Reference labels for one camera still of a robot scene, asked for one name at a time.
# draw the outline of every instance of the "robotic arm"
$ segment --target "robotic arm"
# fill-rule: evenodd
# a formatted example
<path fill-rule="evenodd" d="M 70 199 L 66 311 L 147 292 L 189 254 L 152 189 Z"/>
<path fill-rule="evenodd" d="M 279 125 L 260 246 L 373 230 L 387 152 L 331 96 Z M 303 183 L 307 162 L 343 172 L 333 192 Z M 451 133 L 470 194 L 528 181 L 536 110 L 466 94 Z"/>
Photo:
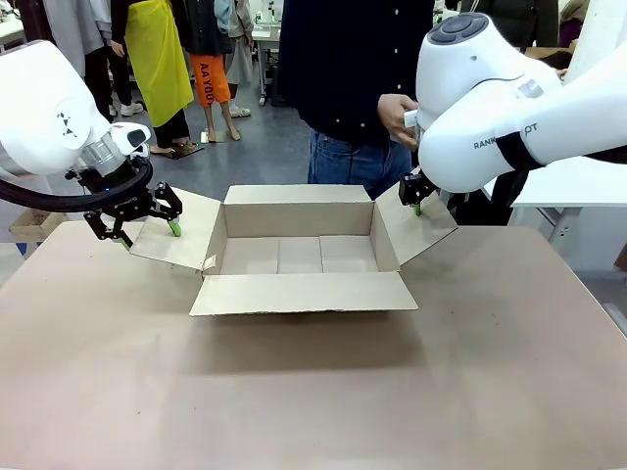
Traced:
<path fill-rule="evenodd" d="M 436 187 L 475 191 L 501 174 L 581 155 L 627 163 L 616 157 L 627 145 L 625 76 L 627 45 L 562 86 L 485 15 L 436 25 L 420 50 L 420 109 L 406 114 L 406 126 L 421 133 L 421 173 L 404 177 L 403 203 L 419 204 Z"/>
<path fill-rule="evenodd" d="M 34 42 L 0 56 L 0 90 L 0 199 L 49 212 L 85 212 L 98 238 L 128 249 L 132 242 L 121 227 L 145 215 L 166 220 L 180 235 L 182 205 L 171 188 L 160 182 L 147 189 L 150 131 L 141 124 L 109 124 L 56 47 Z M 91 194 L 52 196 L 9 182 L 60 171 Z M 115 219 L 113 228 L 103 213 Z"/>

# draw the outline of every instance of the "yellow apron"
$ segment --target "yellow apron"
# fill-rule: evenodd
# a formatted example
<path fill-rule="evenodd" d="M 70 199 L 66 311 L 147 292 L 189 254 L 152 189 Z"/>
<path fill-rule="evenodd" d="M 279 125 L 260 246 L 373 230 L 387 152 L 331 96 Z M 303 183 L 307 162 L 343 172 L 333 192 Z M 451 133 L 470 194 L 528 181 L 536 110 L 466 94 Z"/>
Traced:
<path fill-rule="evenodd" d="M 125 39 L 150 121 L 164 125 L 194 101 L 169 0 L 130 5 Z"/>

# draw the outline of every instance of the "black jacket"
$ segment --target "black jacket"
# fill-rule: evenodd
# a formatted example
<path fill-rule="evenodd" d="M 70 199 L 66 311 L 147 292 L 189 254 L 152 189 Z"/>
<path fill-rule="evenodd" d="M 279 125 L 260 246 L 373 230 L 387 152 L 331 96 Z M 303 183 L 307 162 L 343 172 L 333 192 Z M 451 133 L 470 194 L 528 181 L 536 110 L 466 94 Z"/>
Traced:
<path fill-rule="evenodd" d="M 347 142 L 385 146 L 382 94 L 415 99 L 415 71 L 434 0 L 285 2 L 279 93 L 313 129 Z"/>
<path fill-rule="evenodd" d="M 190 54 L 221 56 L 233 52 L 228 34 L 217 27 L 214 0 L 184 0 L 187 12 Z"/>
<path fill-rule="evenodd" d="M 472 0 L 461 0 L 467 12 Z M 477 12 L 489 15 L 512 46 L 556 47 L 558 44 L 557 0 L 480 0 Z"/>

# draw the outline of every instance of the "cardboard box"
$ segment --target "cardboard box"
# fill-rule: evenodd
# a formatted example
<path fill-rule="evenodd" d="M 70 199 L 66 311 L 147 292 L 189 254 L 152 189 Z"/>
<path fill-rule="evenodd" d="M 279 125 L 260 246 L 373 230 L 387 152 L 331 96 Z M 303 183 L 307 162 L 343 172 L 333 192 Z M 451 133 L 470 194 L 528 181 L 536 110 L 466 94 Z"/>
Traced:
<path fill-rule="evenodd" d="M 9 232 L 19 243 L 43 242 L 67 220 L 64 213 L 27 209 L 11 224 Z"/>
<path fill-rule="evenodd" d="M 398 185 L 376 202 L 361 186 L 175 192 L 182 236 L 149 217 L 131 253 L 202 274 L 191 315 L 416 309 L 400 267 L 457 228 L 436 194 L 417 217 Z"/>
<path fill-rule="evenodd" d="M 627 244 L 625 244 L 622 252 L 620 252 L 620 255 L 618 255 L 614 266 L 616 266 L 621 271 L 627 271 Z"/>

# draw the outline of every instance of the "white table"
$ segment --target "white table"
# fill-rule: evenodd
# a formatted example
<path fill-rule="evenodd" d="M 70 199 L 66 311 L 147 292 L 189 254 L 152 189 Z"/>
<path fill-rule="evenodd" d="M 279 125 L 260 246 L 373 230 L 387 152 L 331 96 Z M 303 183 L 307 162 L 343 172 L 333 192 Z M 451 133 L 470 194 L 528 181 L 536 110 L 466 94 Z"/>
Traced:
<path fill-rule="evenodd" d="M 492 198 L 495 181 L 483 188 L 488 198 Z M 549 241 L 557 248 L 583 208 L 627 208 L 627 165 L 584 157 L 555 162 L 531 171 L 511 206 L 516 210 L 510 221 L 513 225 L 520 221 L 524 209 L 540 211 L 554 227 Z"/>
<path fill-rule="evenodd" d="M 4 46 L 10 42 L 24 41 L 24 26 L 20 20 L 8 20 L 0 23 L 0 53 L 4 52 Z"/>
<path fill-rule="evenodd" d="M 281 24 L 272 24 L 272 25 L 258 25 L 253 30 L 253 40 L 257 41 L 259 45 L 259 80 L 260 85 L 262 86 L 262 95 L 259 99 L 259 106 L 265 105 L 265 69 L 267 68 L 267 63 L 265 61 L 265 51 L 276 51 L 278 50 L 280 35 L 281 35 Z"/>

